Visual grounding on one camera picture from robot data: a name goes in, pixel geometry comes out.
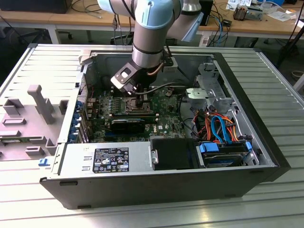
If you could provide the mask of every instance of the desk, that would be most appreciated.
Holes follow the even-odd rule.
[[[16,86],[20,93],[26,93],[28,86],[24,81],[35,81],[37,72],[46,67],[49,70],[44,77],[52,81],[54,88],[43,88],[43,94],[52,104],[69,100],[79,74],[78,55],[83,50],[115,49],[101,45],[50,44],[27,48],[0,88],[0,105],[6,101],[5,97],[12,96],[11,89]],[[171,50],[203,54],[215,49],[172,47]],[[40,177],[48,175],[48,170],[42,173],[38,160],[0,161],[0,227],[54,228],[65,227],[64,224],[71,228],[303,227],[304,101],[261,52],[247,48],[217,48],[217,52],[222,53],[292,166],[289,172],[275,182],[259,184],[242,198],[67,210],[39,184]],[[64,59],[66,64],[54,61],[54,57]],[[252,62],[256,67],[244,67]],[[68,76],[58,77],[57,69],[68,72]],[[63,89],[62,83],[70,88]]]
[[[262,21],[236,21],[233,20],[232,11],[224,11],[227,0],[216,0],[220,14],[225,15],[224,18],[232,21],[229,36],[236,37],[258,37],[258,38],[289,38],[294,28],[294,20],[280,22],[269,16],[264,16]],[[85,0],[86,5],[97,3],[96,0]],[[301,1],[296,5],[284,5],[284,7],[300,7]],[[75,5],[76,9],[84,10],[80,2]],[[91,10],[98,9],[98,6],[91,7]],[[59,44],[60,39],[57,34],[58,29],[75,29],[75,30],[101,30],[112,31],[113,14],[102,11],[97,18],[86,13],[76,12],[69,9],[66,14],[54,13],[34,13],[34,12],[9,12],[0,11],[0,15],[6,19],[11,26],[20,28],[42,28],[47,29],[50,33],[53,44]],[[127,17],[120,16],[123,31],[129,30],[129,20]],[[0,21],[0,26],[7,26],[4,21]],[[214,19],[209,20],[207,26],[201,26],[197,34],[201,35],[199,46],[206,46],[208,39],[218,30]]]

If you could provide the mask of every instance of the electronic equipment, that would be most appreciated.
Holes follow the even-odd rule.
[[[237,5],[236,10],[233,13],[234,20],[262,20],[263,11],[257,7],[247,7]]]
[[[199,0],[199,3],[201,5],[201,11],[204,14],[200,25],[207,26],[208,21],[209,21],[209,16],[211,13],[211,9],[212,9],[212,5],[213,5],[213,0]]]
[[[0,0],[2,11],[66,13],[73,0]]]
[[[73,88],[56,105],[44,80],[26,94],[13,91],[3,105],[0,159],[54,155],[40,183],[68,209],[241,197],[290,169],[217,48],[164,49],[167,35],[193,38],[198,0],[98,2],[136,14],[132,50],[74,52]]]

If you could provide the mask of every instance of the blue latch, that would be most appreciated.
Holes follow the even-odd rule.
[[[79,119],[80,115],[78,113],[73,114],[73,118]]]
[[[204,153],[206,151],[203,144],[199,145],[199,150],[201,153]]]
[[[219,147],[216,143],[204,143],[204,146],[206,148],[207,152],[218,152],[219,151]]]
[[[212,142],[206,142],[203,143],[201,145],[199,145],[199,150],[201,153],[204,152],[218,152],[219,151],[219,147],[216,143],[212,143]]]
[[[42,158],[39,160],[38,166],[50,166],[51,164],[49,163],[47,158]]]
[[[246,145],[248,151],[250,152],[250,151],[252,150],[252,145],[251,145],[251,143],[250,143],[250,142],[246,142],[245,145]]]

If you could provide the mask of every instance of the cable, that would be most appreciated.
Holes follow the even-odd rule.
[[[1,15],[0,15],[0,18],[5,22],[5,23],[7,23],[8,24],[8,26],[10,26],[17,34],[18,34],[18,36],[20,37],[20,38],[22,38],[23,39],[23,41],[27,44],[27,45],[29,45],[29,43],[27,42],[27,40],[26,39],[24,39],[18,32],[17,32],[17,30],[15,30],[15,28],[13,28]]]
[[[84,0],[77,0],[76,2],[74,2],[71,6],[72,10],[76,11],[76,12],[80,12],[80,13],[90,13],[90,12],[97,12],[97,11],[100,11],[101,9],[96,9],[96,10],[85,10],[85,11],[80,11],[80,10],[77,10],[74,8],[74,5],[80,1],[84,1]]]
[[[287,43],[289,43],[289,41],[291,40],[291,37],[294,35],[295,29],[296,29],[296,27],[298,26],[299,20],[300,20],[300,18],[301,18],[301,14],[302,14],[303,7],[304,7],[304,1],[303,1],[301,10],[300,10],[300,14],[299,14],[298,20],[296,21],[296,24],[295,24],[295,26],[294,26],[294,30],[293,30],[292,34],[290,35],[290,38],[288,39]]]
[[[229,138],[229,135],[228,135],[227,132],[226,132],[225,122],[224,122],[224,120],[223,120],[220,116],[218,116],[218,115],[212,117],[212,119],[211,119],[211,130],[212,130],[213,135],[214,135],[221,143],[223,142],[223,140],[221,139],[221,137],[220,137],[220,136],[216,133],[216,131],[215,131],[215,126],[214,126],[214,124],[215,124],[215,120],[216,120],[216,119],[219,119],[219,121],[220,121],[220,124],[221,124],[221,126],[222,126],[222,131],[223,131],[223,135],[224,135],[225,141],[228,142],[228,143],[230,144],[230,143],[231,143],[231,140],[230,140],[230,138]]]
[[[169,86],[169,85],[176,85],[176,84],[179,84],[179,85],[180,85],[180,83],[178,83],[178,82],[169,82],[169,83],[160,85],[160,86],[158,86],[158,87],[155,87],[154,89],[151,89],[151,90],[149,90],[149,91],[147,91],[147,92],[135,93],[135,94],[136,94],[136,95],[145,95],[145,94],[152,93],[152,92],[154,92],[154,91],[156,91],[156,90],[158,90],[158,89],[164,88],[164,87],[166,87],[166,86]]]
[[[129,7],[127,6],[127,4],[125,3],[124,0],[122,0],[122,3],[123,3],[123,5],[124,5],[125,9],[128,11],[128,13],[129,13],[129,14],[131,15],[131,17],[133,18],[133,20],[135,20],[134,14],[130,11]]]
[[[124,42],[125,45],[128,45],[128,37],[131,34],[131,30],[132,30],[131,18],[130,17],[129,17],[129,26],[130,26],[130,30],[129,30],[129,33],[128,33],[127,37],[125,38],[125,42]]]
[[[98,4],[91,4],[91,5],[85,6],[85,0],[82,1],[82,4],[84,6],[86,14],[101,19],[101,16],[98,16],[98,15],[95,15],[95,14],[91,14],[91,13],[95,13],[95,12],[90,12],[90,10],[88,9],[91,6],[96,6],[96,5],[98,6]]]
[[[219,34],[219,39],[218,39],[218,42],[217,42],[217,46],[219,45],[220,43],[220,39],[222,37],[222,32],[223,32],[223,26],[222,26],[222,23],[220,22],[220,20],[217,18],[217,17],[214,17],[219,23],[219,27],[220,27],[220,34]]]
[[[284,43],[283,41],[281,41],[280,39],[275,39],[275,41],[279,44],[279,45],[281,45],[282,47],[286,44],[286,43]]]
[[[154,70],[151,73],[147,73],[147,75],[148,76],[153,76],[153,75],[157,74],[161,70],[161,68],[163,67],[163,65],[164,65],[164,63],[161,63],[156,70]]]
[[[166,48],[167,48],[167,51],[168,51],[169,56],[172,57],[172,52],[171,52],[171,50],[170,50],[170,48],[169,48],[169,45],[167,44],[167,42],[166,42],[165,44],[166,44]],[[185,72],[182,71],[182,69],[181,69],[179,66],[177,67],[177,69],[178,69],[178,71],[179,71],[186,79],[188,79],[188,80],[190,81],[190,79],[188,78],[188,76],[185,74]]]
[[[172,57],[172,52],[170,51],[169,45],[167,44],[167,42],[165,42],[165,44],[166,44],[166,48],[169,53],[169,56]]]
[[[178,107],[178,114],[179,114],[179,118],[180,118],[180,121],[184,124],[184,126],[185,127],[187,127],[190,131],[192,131],[192,133],[196,136],[196,137],[198,137],[198,138],[200,138],[199,137],[199,135],[194,131],[194,130],[192,130],[192,128],[191,127],[189,127],[188,125],[186,125],[186,123],[185,123],[185,121],[187,120],[183,120],[182,119],[182,117],[181,117],[181,103],[182,103],[182,98],[184,97],[184,95],[182,95],[181,96],[181,99],[180,99],[180,102],[179,102],[179,107]]]
[[[190,79],[188,78],[188,76],[185,74],[185,72],[182,71],[182,69],[178,66],[177,67],[178,71],[186,78],[188,79],[188,81],[190,81]]]
[[[285,11],[285,9],[283,8],[283,7],[281,7],[280,5],[278,5],[277,3],[275,3],[275,2],[272,2],[272,1],[263,1],[263,3],[261,4],[261,6],[264,8],[264,4],[265,3],[271,3],[271,4],[274,4],[274,5],[276,5],[276,6],[278,6],[279,8],[281,8],[282,10],[284,10]]]
[[[116,14],[116,17],[117,17],[117,21],[118,21],[118,28],[119,28],[119,31],[120,31],[120,39],[122,40],[122,45],[124,45],[124,39],[123,39],[123,34],[122,34],[122,28],[120,27],[120,20],[119,20],[119,15]]]
[[[113,21],[112,21],[112,26],[113,26],[113,39],[114,39],[114,44],[117,45],[116,43],[116,29],[117,29],[117,19],[116,19],[116,14],[114,14]]]
[[[236,140],[239,141],[238,138],[237,138],[236,127],[235,126],[233,126],[233,133],[234,133],[234,137],[236,138]]]

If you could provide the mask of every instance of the warning label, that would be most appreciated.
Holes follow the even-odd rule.
[[[128,172],[129,148],[95,149],[93,172]]]

